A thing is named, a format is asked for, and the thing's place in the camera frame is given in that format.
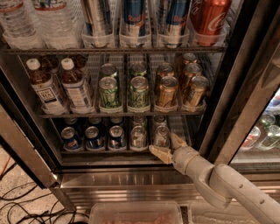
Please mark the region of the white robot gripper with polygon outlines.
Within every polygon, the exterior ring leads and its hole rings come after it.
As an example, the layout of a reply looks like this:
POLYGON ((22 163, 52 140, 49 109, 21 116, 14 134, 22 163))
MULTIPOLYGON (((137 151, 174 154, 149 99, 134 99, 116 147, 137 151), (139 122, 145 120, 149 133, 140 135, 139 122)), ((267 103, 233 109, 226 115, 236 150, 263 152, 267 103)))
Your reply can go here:
POLYGON ((174 154, 169 148, 150 145, 150 152, 165 164, 173 162, 174 168, 189 177, 200 195, 212 206, 218 205, 218 196, 209 185, 214 165, 204 159, 196 150, 187 146, 186 141, 175 133, 170 134, 174 154))

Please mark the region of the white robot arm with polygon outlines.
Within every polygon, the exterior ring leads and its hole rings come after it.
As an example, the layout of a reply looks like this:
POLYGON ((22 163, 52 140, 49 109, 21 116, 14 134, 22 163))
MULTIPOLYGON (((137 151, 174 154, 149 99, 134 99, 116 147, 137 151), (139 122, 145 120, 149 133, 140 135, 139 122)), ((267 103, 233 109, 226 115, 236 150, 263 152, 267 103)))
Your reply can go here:
POLYGON ((237 200, 261 224, 280 224, 280 204, 227 164, 214 165, 175 133, 170 148, 150 145, 150 152, 189 177, 212 206, 225 209, 237 200))

